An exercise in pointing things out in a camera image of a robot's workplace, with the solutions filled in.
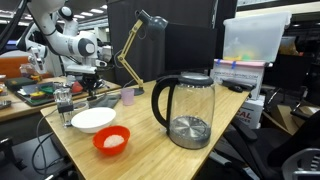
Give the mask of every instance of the glass kettle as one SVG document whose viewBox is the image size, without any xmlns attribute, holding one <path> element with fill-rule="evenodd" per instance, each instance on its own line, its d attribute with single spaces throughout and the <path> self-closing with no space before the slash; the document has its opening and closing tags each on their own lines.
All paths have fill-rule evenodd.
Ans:
<svg viewBox="0 0 320 180">
<path fill-rule="evenodd" d="M 159 97 L 169 87 L 166 119 Z M 154 116 L 167 129 L 170 139 L 188 149 L 205 147 L 210 140 L 215 91 L 211 77 L 201 73 L 171 75 L 157 81 L 151 98 Z"/>
</svg>

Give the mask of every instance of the lamp arm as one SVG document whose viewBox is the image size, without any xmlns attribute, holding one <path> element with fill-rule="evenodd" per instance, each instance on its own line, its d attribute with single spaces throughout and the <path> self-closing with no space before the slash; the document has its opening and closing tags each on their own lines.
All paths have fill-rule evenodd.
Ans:
<svg viewBox="0 0 320 180">
<path fill-rule="evenodd" d="M 137 31 L 141 27 L 143 22 L 141 20 L 138 20 L 136 24 L 133 26 L 133 28 L 130 31 L 130 35 L 127 39 L 126 44 L 124 45 L 124 48 L 121 51 L 121 54 L 117 57 L 118 60 L 121 62 L 121 64 L 126 68 L 126 70 L 130 73 L 130 75 L 134 78 L 134 80 L 138 83 L 139 88 L 143 88 L 143 80 L 139 78 L 137 73 L 131 68 L 129 63 L 126 61 L 127 53 L 131 47 L 131 44 L 136 36 Z"/>
</svg>

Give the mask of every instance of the orange bowl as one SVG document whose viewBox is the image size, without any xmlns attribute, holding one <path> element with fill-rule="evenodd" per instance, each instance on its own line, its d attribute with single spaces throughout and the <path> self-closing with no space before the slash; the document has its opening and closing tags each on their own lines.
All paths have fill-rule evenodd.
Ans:
<svg viewBox="0 0 320 180">
<path fill-rule="evenodd" d="M 105 140 L 112 135 L 123 137 L 123 142 L 112 147 L 104 147 Z M 130 137 L 130 131 L 123 126 L 109 126 L 98 131 L 93 137 L 93 145 L 106 155 L 116 155 L 121 153 L 126 147 Z"/>
</svg>

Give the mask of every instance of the white bowl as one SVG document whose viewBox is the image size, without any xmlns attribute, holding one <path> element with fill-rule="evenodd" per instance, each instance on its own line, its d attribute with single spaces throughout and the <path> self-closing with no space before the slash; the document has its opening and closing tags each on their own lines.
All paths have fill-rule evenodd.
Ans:
<svg viewBox="0 0 320 180">
<path fill-rule="evenodd" d="M 72 118 L 71 124 L 82 132 L 96 133 L 100 129 L 110 126 L 115 116 L 115 110 L 97 107 L 78 113 Z"/>
</svg>

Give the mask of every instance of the lamp head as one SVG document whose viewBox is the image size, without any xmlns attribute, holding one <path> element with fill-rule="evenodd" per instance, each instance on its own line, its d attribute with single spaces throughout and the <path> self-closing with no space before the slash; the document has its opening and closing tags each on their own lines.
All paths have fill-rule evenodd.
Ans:
<svg viewBox="0 0 320 180">
<path fill-rule="evenodd" d="M 144 10 L 141 10 L 140 12 L 136 13 L 138 15 L 137 18 L 147 25 L 147 32 L 151 40 L 156 39 L 157 36 L 162 31 L 164 31 L 164 29 L 168 25 L 168 21 L 160 16 L 149 16 L 149 14 L 147 14 Z"/>
</svg>

